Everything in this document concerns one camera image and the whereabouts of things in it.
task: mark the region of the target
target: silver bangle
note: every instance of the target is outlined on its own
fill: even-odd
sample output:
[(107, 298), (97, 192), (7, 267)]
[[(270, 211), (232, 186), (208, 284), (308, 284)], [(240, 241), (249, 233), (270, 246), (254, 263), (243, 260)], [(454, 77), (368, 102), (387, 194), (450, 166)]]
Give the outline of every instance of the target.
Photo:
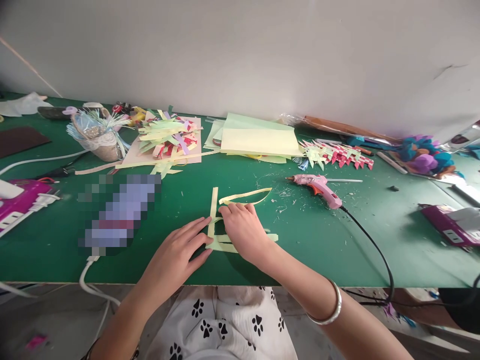
[(306, 313), (308, 318), (310, 320), (312, 320), (315, 324), (318, 324), (318, 325), (328, 325), (328, 324), (333, 323), (339, 317), (340, 310), (342, 309), (342, 296), (340, 295), (340, 289), (337, 286), (337, 284), (334, 283), (332, 280), (328, 279), (328, 281), (331, 282), (331, 284), (335, 288), (335, 292), (336, 292), (336, 308), (335, 308), (335, 311), (333, 312), (333, 315), (330, 316), (327, 320), (320, 321), (320, 320), (317, 320), (317, 319), (313, 318), (308, 312)]

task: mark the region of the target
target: green table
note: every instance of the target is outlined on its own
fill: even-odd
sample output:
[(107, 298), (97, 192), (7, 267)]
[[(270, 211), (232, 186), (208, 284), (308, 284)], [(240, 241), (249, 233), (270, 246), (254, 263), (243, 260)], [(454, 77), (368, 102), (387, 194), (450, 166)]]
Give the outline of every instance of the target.
[[(10, 98), (20, 95), (9, 94)], [(50, 98), (55, 106), (81, 106), (82, 101)], [(48, 158), (81, 150), (65, 132), (66, 122), (50, 121), (39, 115), (7, 118), (0, 130), (30, 125), (53, 141), (0, 159), (0, 169), (26, 159)], [(202, 117), (202, 140), (211, 124)], [(311, 129), (297, 131), (317, 137)], [(122, 135), (135, 138), (134, 130)], [(18, 166), (1, 178), (29, 178), (64, 165), (56, 160)], [(93, 154), (85, 156), (75, 167), (89, 169), (103, 162)], [(148, 174), (151, 166), (124, 169), (119, 174)], [(189, 164), (183, 172), (168, 175), (161, 195), (148, 219), (142, 222), (133, 244), (116, 256), (106, 256), (89, 270), (91, 283), (134, 284), (142, 275), (155, 250), (174, 229), (201, 216), (208, 216), (212, 188), (219, 187), (219, 198), (255, 189), (272, 187), (266, 201), (257, 205), (265, 228), (279, 235), (278, 244), (315, 271), (343, 287), (384, 287), (388, 285), (385, 266), (370, 241), (349, 221), (341, 210), (329, 210), (311, 190), (285, 180), (300, 173), (297, 164), (259, 162), (242, 156), (214, 154), (204, 156), (202, 163)], [(70, 176), (55, 186), (59, 200), (0, 239), (0, 281), (69, 283), (77, 282), (86, 264), (79, 254), (78, 228), (80, 210), (78, 193), (87, 184), (97, 184), (99, 174)], [(417, 203), (458, 206), (457, 201), (432, 181), (406, 176), (376, 157), (373, 171), (339, 168), (327, 164), (328, 178), (361, 179), (362, 183), (338, 182), (331, 188), (357, 217), (378, 243), (393, 272), (396, 287), (466, 287), (471, 285), (480, 268), (478, 252), (466, 253), (460, 248), (445, 247), (442, 237), (419, 213)], [(388, 187), (395, 185), (399, 192)], [(187, 281), (192, 285), (277, 285), (238, 254), (215, 251)]]

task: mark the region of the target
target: hot glue gun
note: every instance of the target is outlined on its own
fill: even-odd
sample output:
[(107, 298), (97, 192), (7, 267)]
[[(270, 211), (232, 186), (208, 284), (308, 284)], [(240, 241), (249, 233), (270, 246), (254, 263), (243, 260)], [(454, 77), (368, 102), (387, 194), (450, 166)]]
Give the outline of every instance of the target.
[(285, 179), (292, 180), (298, 185), (307, 185), (308, 187), (311, 187), (314, 195), (320, 194), (323, 196), (330, 209), (339, 209), (342, 206), (342, 200), (340, 200), (339, 197), (327, 186), (329, 180), (325, 176), (300, 174), (286, 177)]

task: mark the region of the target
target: woman's left hand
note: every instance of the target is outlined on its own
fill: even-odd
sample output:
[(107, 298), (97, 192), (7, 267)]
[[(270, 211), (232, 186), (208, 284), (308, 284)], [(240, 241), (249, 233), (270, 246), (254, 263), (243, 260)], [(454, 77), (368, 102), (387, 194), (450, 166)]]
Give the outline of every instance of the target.
[(153, 255), (141, 279), (131, 291), (131, 295), (152, 313), (172, 296), (212, 253), (212, 249), (204, 250), (190, 261), (202, 244), (212, 243), (211, 237), (199, 233), (211, 220), (211, 217), (201, 217), (172, 231)]

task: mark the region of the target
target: white wall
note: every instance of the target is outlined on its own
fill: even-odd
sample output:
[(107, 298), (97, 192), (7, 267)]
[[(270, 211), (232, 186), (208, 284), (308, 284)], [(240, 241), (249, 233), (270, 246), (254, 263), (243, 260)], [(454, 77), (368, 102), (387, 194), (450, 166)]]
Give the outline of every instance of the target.
[(480, 119), (478, 0), (9, 0), (0, 36), (66, 98), (441, 140)]

